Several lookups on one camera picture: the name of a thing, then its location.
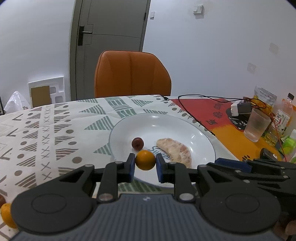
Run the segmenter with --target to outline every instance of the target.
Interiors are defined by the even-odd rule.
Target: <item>bottle cap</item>
[[[290,135],[290,138],[296,140],[296,130],[294,129]]]
[[[294,100],[294,95],[292,95],[291,93],[288,94],[288,97],[289,97],[291,100]]]

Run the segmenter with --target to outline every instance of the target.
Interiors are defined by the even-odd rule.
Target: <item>black cable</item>
[[[214,101],[217,101],[217,102],[220,102],[220,103],[228,103],[228,102],[232,102],[232,101],[236,101],[236,100],[246,100],[246,101],[250,101],[250,100],[258,100],[262,103],[265,104],[264,107],[261,107],[261,106],[258,106],[257,104],[251,102],[252,104],[254,104],[255,106],[257,106],[258,108],[261,108],[261,109],[265,109],[267,106],[266,106],[266,103],[263,102],[262,100],[259,100],[259,99],[255,99],[255,98],[224,98],[224,97],[220,97],[220,96],[206,96],[206,95],[201,95],[201,94],[187,94],[187,95],[179,95],[178,96],[178,101],[180,103],[180,105],[183,107],[183,109],[189,114],[191,115],[199,124],[201,124],[202,126],[204,126],[201,121],[199,121],[198,119],[196,119],[186,108],[185,106],[182,104],[182,102],[180,101],[180,97],[183,97],[183,96],[201,96],[201,97],[205,97],[205,98],[209,98],[209,99],[212,99]],[[213,98],[221,98],[221,99],[230,99],[228,101],[219,101],[217,99],[213,99]],[[209,129],[207,129],[212,135],[216,136],[212,131],[210,131]]]
[[[163,95],[161,95],[161,97],[163,97],[166,101],[170,100],[168,97],[165,97]]]

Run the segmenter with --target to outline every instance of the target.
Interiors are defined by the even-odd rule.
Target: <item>door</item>
[[[78,100],[94,98],[94,72],[103,51],[141,50],[147,8],[147,0],[82,1],[76,48]]]

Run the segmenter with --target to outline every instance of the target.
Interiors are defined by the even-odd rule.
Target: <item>orange fruit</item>
[[[136,156],[136,165],[141,170],[147,171],[155,166],[155,156],[152,152],[147,150],[141,150]]]
[[[12,219],[11,213],[10,213],[10,207],[11,207],[11,203],[4,203],[0,209],[1,211],[1,217],[3,219],[3,222],[13,228],[16,229],[17,226],[15,224],[15,222]]]

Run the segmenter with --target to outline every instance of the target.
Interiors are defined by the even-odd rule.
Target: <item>orange placemat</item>
[[[177,99],[172,101],[182,108]],[[243,132],[247,123],[231,116],[231,102],[219,103],[211,99],[181,99],[181,102],[239,160],[259,158],[262,148],[270,150],[281,160],[278,150],[268,145],[264,138],[252,142],[245,137]]]

